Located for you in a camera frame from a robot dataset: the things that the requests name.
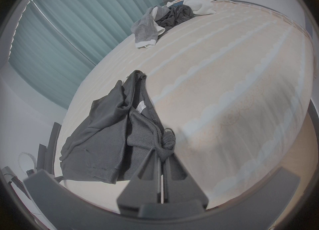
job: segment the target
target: knot of fabric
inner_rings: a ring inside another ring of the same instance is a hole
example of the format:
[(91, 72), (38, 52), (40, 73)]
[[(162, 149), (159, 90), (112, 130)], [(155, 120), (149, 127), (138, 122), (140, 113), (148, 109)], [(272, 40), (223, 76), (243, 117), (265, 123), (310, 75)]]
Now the knot of fabric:
[(166, 128), (162, 135), (162, 148), (157, 149), (157, 154), (162, 162), (174, 153), (176, 138), (172, 129)]

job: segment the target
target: clothing label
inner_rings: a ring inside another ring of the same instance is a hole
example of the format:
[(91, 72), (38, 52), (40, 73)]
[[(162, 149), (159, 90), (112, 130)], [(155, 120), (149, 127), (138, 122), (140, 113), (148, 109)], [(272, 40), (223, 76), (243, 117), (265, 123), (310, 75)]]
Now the clothing label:
[(138, 104), (138, 106), (136, 107), (136, 110), (138, 111), (138, 113), (141, 114), (142, 110), (145, 109), (145, 108), (146, 108), (146, 105), (145, 105), (144, 101), (142, 100), (142, 101)]

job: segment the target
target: crumpled black garment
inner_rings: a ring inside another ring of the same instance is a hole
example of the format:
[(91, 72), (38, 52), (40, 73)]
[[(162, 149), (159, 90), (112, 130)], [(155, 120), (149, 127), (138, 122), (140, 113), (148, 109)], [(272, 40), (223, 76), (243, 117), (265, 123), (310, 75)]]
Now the crumpled black garment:
[[(92, 103), (89, 116), (62, 147), (63, 178), (114, 184), (129, 180), (150, 149), (162, 161), (173, 153), (175, 136), (165, 132), (145, 81), (146, 75), (136, 70)], [(141, 101), (146, 108), (138, 112)]]
[(159, 26), (165, 28), (165, 32), (194, 17), (192, 9), (187, 5), (172, 5), (169, 9), (170, 12), (156, 21)]

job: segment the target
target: curtain fold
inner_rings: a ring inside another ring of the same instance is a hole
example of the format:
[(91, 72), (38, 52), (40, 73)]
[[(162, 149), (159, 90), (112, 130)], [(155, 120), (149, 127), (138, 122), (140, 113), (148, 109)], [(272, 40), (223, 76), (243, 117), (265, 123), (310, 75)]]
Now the curtain fold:
[(162, 0), (32, 0), (14, 35), (10, 64), (34, 89), (68, 108), (87, 74)]

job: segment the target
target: mattress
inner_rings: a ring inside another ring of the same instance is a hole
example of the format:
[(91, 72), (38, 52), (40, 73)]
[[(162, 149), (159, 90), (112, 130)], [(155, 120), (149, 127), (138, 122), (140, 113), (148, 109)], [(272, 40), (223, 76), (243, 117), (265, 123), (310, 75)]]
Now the mattress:
[[(152, 48), (134, 35), (111, 51), (78, 88), (57, 142), (55, 175), (65, 140), (88, 116), (93, 100), (135, 69), (175, 152), (209, 198), (208, 208), (237, 197), (265, 177), (292, 146), (304, 121), (316, 57), (309, 34), (272, 10), (215, 1), (216, 14), (195, 17)], [(118, 212), (117, 184), (65, 180), (83, 199)]]

